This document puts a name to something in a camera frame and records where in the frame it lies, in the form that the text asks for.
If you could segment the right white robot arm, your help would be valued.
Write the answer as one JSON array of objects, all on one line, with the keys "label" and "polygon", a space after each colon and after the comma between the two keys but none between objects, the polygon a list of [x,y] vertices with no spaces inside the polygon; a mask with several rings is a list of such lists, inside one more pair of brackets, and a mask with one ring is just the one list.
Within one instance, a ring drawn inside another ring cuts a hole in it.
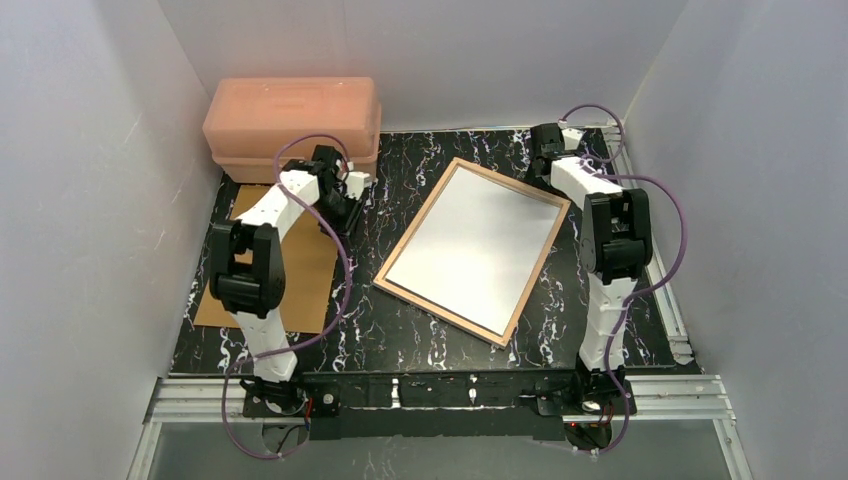
[{"label": "right white robot arm", "polygon": [[589,373],[614,372],[624,364],[628,303],[653,256],[649,199],[642,189],[624,189],[592,171],[566,146],[559,125],[533,126],[527,175],[564,194],[581,211],[579,260],[589,302],[578,365]]}]

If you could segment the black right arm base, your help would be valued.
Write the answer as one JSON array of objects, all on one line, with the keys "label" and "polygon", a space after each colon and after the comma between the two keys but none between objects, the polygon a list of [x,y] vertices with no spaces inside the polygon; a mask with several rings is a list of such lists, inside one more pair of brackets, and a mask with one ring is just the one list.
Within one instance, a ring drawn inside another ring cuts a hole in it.
[{"label": "black right arm base", "polygon": [[544,378],[534,384],[528,396],[542,416],[589,415],[599,419],[601,415],[623,415],[625,407],[634,415],[637,405],[631,384],[625,380],[623,388],[624,393],[607,377],[599,385],[583,384],[576,376]]}]

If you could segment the brown cardboard backing board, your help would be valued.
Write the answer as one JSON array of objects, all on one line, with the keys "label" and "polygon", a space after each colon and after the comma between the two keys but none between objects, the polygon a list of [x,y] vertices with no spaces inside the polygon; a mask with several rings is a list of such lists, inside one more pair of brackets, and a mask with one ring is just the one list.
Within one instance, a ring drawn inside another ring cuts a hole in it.
[{"label": "brown cardboard backing board", "polygon": [[[231,213],[235,219],[253,207],[270,186],[241,185]],[[335,242],[321,231],[317,220],[303,212],[283,237],[278,250],[271,254],[272,273],[284,271],[284,291],[279,312],[287,333],[318,334],[325,328],[330,293],[339,257]],[[202,292],[194,316],[195,327],[227,327],[238,330],[235,319],[214,299],[207,286]]]}]

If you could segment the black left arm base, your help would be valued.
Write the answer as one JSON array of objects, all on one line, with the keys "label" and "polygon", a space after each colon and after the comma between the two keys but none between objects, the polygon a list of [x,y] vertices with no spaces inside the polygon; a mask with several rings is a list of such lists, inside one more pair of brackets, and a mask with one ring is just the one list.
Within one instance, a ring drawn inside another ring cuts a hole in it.
[{"label": "black left arm base", "polygon": [[243,416],[335,417],[341,409],[341,390],[333,381],[295,375],[288,382],[271,382],[256,376],[239,380],[245,392]]}]

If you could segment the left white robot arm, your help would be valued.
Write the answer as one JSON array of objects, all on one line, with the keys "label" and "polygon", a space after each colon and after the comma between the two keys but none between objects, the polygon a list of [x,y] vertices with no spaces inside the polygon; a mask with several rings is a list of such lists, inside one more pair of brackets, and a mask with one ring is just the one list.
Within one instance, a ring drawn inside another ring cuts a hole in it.
[{"label": "left white robot arm", "polygon": [[315,220],[345,257],[344,238],[355,228],[370,177],[355,172],[344,146],[318,144],[307,160],[272,160],[274,185],[233,220],[214,224],[209,292],[245,337],[255,377],[287,382],[297,366],[281,303],[286,275],[282,241],[302,215]]}]

